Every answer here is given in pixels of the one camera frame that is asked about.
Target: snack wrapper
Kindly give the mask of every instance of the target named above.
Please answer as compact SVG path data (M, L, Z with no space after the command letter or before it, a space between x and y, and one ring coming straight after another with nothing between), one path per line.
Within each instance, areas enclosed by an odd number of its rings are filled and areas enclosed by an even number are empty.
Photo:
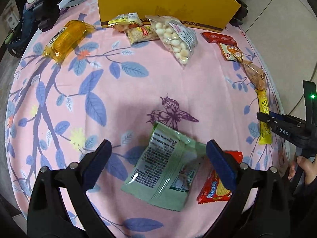
M80 20L71 20L46 45L43 56L51 57L61 65L86 35L93 33L95 27Z
M256 94L258 96L260 112L270 114L268 109L266 91L256 89ZM271 129L267 125L266 122L260 121L259 145L266 145L266 144L272 144Z
M213 32L202 32L202 36L208 43L222 43L224 45L237 46L237 42L231 36Z
M121 190L151 205L180 211L205 155L205 144L155 123L149 145Z
M218 43L218 45L221 49L222 55L226 60L235 61L242 64L245 74L256 89L266 89L266 78L264 71L261 68L248 60L244 60L242 51L238 47L221 43Z
M197 46L196 32L185 27L178 19L168 16L145 16L149 19L167 50L174 53L180 65L185 68Z
M242 163L242 152L239 151L224 151L231 154L238 163ZM226 189L222 184L218 174L213 169L205 181L201 189L197 202L198 204L214 202L214 201L228 201L231 198L231 191Z
M143 26L124 31L131 44L131 46L138 42L150 41L159 39L152 26Z
M227 46L222 43L218 43L218 46L221 49L222 55L228 61L235 61L235 62L243 62L242 51L236 46Z
M142 22L137 13L134 12L118 15L114 19L108 21L108 26L119 32L123 32L127 29L142 26Z

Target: white puff snack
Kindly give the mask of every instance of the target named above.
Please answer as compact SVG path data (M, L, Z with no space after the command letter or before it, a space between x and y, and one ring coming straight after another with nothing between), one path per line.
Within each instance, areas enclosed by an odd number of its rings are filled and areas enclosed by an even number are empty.
M197 37L194 30L185 27L178 19L168 16L146 16L155 28L160 40L167 50L174 53L175 58L182 67L197 46Z

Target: red snack package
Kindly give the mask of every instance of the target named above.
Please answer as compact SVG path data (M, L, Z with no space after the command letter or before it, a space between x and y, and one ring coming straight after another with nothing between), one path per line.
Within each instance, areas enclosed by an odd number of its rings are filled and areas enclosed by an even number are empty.
M202 36L207 40L208 43L222 43L225 45L236 46L237 42L233 37L212 33L212 32L203 32Z
M231 154L238 163L242 162L242 158L243 158L242 152L240 151L224 151L224 152ZM231 191L224 187L216 171L212 170L197 197L197 201L198 201L198 204L208 203L213 201L228 201L230 197L231 197Z

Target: tile floor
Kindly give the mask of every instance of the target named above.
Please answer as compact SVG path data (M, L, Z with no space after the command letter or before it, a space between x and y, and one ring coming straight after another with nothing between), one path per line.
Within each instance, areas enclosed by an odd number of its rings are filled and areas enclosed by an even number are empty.
M242 28L267 64L285 113L289 113L302 96L302 80L310 80L317 62L317 17L306 0L243 1L248 5L248 15ZM17 205L5 159L4 125L18 62L6 52L0 63L0 192L14 206ZM305 118L303 102L293 115Z

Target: finger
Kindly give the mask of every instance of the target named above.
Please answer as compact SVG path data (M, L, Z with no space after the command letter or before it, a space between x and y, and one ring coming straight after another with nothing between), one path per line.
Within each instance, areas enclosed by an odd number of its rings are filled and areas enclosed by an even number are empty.
M309 174L313 171L314 165L307 158L299 156L296 161L306 174Z
M290 167L289 169L289 175L288 175L288 179L292 179L295 176L295 168L292 169L292 167Z

